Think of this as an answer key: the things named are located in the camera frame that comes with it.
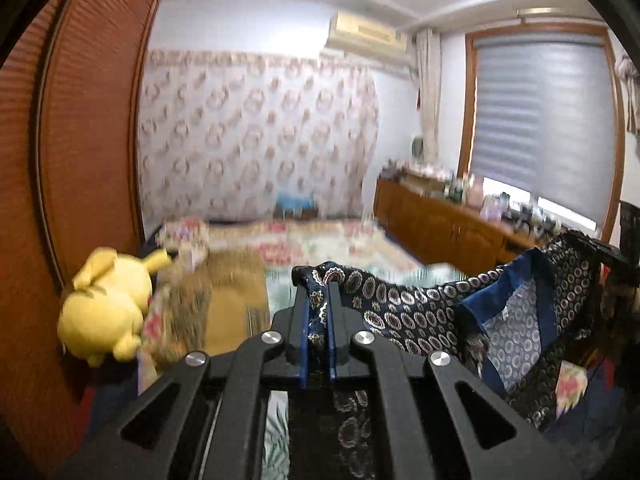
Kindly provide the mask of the person's right hand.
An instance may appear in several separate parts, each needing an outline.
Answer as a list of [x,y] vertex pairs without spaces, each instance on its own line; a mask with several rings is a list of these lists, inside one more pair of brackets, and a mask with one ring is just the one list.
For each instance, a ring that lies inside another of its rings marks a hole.
[[600,312],[605,321],[638,332],[639,287],[631,285],[622,274],[611,270],[604,280]]

